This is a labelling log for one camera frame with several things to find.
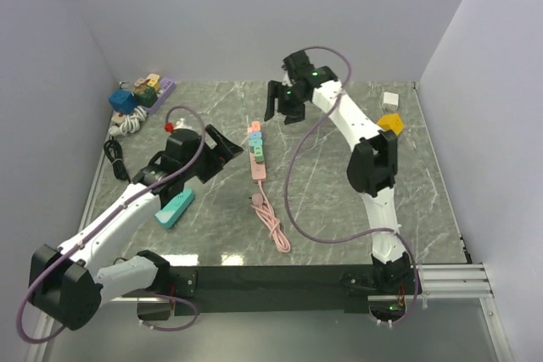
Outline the yellow cube socket adapter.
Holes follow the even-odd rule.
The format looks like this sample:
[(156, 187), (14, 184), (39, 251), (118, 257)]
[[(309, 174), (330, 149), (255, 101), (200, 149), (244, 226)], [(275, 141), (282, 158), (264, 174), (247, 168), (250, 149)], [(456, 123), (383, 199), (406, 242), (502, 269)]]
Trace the yellow cube socket adapter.
[(398, 136), (405, 128), (405, 124), (398, 113), (384, 114), (377, 122), (384, 131), (392, 131)]

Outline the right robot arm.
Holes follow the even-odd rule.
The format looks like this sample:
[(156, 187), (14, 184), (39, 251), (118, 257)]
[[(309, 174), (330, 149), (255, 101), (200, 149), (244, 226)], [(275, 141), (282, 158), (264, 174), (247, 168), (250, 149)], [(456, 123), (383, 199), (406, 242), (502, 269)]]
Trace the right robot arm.
[(281, 81), (268, 83), (264, 119), (279, 113), (286, 124), (297, 123), (305, 118), (306, 103), (312, 103), (339, 130), (350, 148), (347, 179), (361, 195), (369, 221), (372, 283), (380, 292), (391, 293), (412, 274), (394, 203), (398, 137), (371, 121), (327, 66), (284, 66), (283, 71)]

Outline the white plug adapter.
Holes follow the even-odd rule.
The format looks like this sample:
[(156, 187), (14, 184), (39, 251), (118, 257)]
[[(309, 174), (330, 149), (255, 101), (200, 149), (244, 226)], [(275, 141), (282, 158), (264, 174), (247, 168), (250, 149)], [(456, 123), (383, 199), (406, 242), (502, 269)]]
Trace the white plug adapter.
[(400, 105), (400, 96), (394, 92), (384, 92), (381, 100), (381, 107), (385, 111), (395, 112)]

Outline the teal power strip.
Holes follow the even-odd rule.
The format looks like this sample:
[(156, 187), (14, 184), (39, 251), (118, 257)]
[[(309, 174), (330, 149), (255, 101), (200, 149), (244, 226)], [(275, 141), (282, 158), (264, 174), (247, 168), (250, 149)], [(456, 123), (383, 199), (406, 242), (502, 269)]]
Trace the teal power strip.
[(189, 188), (183, 190), (177, 194), (164, 208), (159, 210), (154, 217), (162, 228), (166, 230), (171, 229), (184, 214), (193, 200), (193, 190)]

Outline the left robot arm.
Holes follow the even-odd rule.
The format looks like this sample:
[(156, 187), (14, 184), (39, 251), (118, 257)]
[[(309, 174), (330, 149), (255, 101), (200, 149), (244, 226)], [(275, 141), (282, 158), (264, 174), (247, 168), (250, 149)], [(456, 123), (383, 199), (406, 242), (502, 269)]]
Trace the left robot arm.
[(170, 263), (149, 250), (116, 265), (107, 260), (139, 226), (181, 193), (196, 177), (206, 183), (243, 152), (213, 125), (203, 135), (174, 130), (133, 177), (120, 197), (88, 227), (57, 248), (43, 245), (33, 254), (28, 303), (66, 328), (82, 328), (108, 301), (144, 290), (171, 291)]

